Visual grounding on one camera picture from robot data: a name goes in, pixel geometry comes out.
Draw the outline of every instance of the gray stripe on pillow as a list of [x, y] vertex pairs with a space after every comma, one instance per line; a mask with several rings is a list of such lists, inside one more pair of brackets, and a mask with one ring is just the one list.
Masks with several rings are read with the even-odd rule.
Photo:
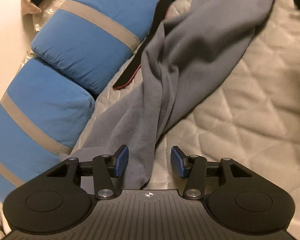
[[24, 182], [9, 171], [1, 162], [0, 162], [0, 174], [4, 176], [12, 185], [20, 187]]
[[76, 1], [66, 0], [59, 9], [73, 13], [103, 29], [111, 34], [123, 44], [125, 44], [131, 51], [134, 51], [140, 41], [132, 32], [125, 27], [110, 19], [108, 16], [99, 11]]
[[72, 149], [52, 139], [49, 135], [45, 134], [39, 127], [37, 127], [28, 117], [26, 117], [11, 100], [7, 92], [3, 95], [0, 103], [12, 120], [15, 121], [16, 124], [41, 147], [56, 155], [59, 155], [60, 153], [69, 155], [71, 153]]

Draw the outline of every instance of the gray blanket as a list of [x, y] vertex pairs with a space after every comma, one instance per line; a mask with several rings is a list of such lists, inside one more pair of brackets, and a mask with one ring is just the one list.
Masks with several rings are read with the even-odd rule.
[[[242, 57], [273, 0], [193, 0], [190, 11], [163, 21], [142, 54], [143, 82], [95, 121], [80, 161], [129, 147], [124, 188], [150, 178], [160, 135], [211, 94]], [[82, 187], [93, 192], [91, 180]]]

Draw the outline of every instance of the beige quilted bedspread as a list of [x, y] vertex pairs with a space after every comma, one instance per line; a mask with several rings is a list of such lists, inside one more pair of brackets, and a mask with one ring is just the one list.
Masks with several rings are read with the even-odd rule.
[[[191, 0], [178, 0], [168, 17], [187, 11]], [[142, 81], [113, 91], [114, 76], [96, 101], [94, 119]], [[182, 188], [171, 170], [170, 150], [208, 161], [231, 157], [291, 194], [296, 212], [288, 231], [300, 239], [300, 11], [293, 0], [275, 0], [265, 27], [253, 39], [229, 77], [211, 96], [168, 131], [158, 143], [148, 189]]]

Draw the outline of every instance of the black strap with red edge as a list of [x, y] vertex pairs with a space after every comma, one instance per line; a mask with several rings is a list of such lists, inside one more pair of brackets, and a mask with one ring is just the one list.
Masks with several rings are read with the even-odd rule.
[[170, 7], [170, 5], [174, 2], [175, 0], [159, 0], [157, 3], [157, 6], [155, 8], [154, 12], [154, 18], [153, 22], [151, 25], [151, 29], [149, 31], [149, 34], [145, 41], [142, 43], [140, 48], [138, 49], [136, 55], [132, 59], [132, 61], [129, 63], [127, 68], [123, 71], [119, 79], [116, 81], [116, 83], [112, 86], [114, 90], [120, 90], [125, 87], [127, 87], [133, 78], [135, 77], [137, 71], [141, 67], [141, 55], [144, 50], [144, 48], [147, 46], [147, 44], [151, 41], [153, 38], [155, 32], [157, 31], [160, 22], [166, 17], [167, 11]]

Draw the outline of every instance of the silver screw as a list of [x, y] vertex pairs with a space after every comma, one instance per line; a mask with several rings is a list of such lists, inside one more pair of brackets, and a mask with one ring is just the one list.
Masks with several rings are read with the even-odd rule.
[[104, 188], [98, 191], [98, 195], [100, 197], [110, 197], [113, 195], [113, 191], [108, 188]]
[[199, 197], [201, 195], [201, 191], [195, 188], [191, 188], [186, 191], [186, 195], [188, 197]]

